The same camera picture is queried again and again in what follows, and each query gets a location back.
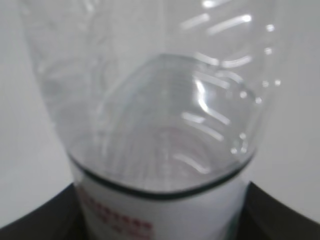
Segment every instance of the white wall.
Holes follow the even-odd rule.
[[[0,1],[0,228],[71,181],[33,74],[16,2]]]
[[[320,223],[320,2],[286,4],[296,39],[256,158],[254,182]]]

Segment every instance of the clear plastic bottle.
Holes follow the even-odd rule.
[[[20,0],[98,240],[229,240],[280,65],[275,0]]]

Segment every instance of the white label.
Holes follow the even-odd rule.
[[[87,225],[96,240],[229,240],[248,181],[241,174],[203,193],[150,200],[107,188],[72,166]]]

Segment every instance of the black stripe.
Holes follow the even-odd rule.
[[[228,175],[215,180],[213,182],[201,185],[196,188],[191,188],[188,190],[183,191],[176,191],[171,193],[152,193],[149,191],[144,190],[137,190],[130,187],[126,187],[117,183],[114,183],[112,181],[106,180],[90,170],[86,169],[85,167],[81,166],[71,155],[69,155],[71,162],[85,175],[87,175],[89,178],[94,180],[95,182],[99,183],[100,185],[103,185],[104,187],[110,188],[112,190],[115,190],[117,192],[121,192],[123,194],[131,195],[137,198],[142,199],[148,199],[148,200],[155,200],[155,201],[168,201],[168,200],[177,200],[182,198],[187,198],[193,195],[201,194],[203,192],[206,192],[208,190],[211,190],[213,188],[216,188],[227,181],[231,180],[232,178],[236,177],[246,166],[251,162],[254,154],[238,169],[235,169]]]

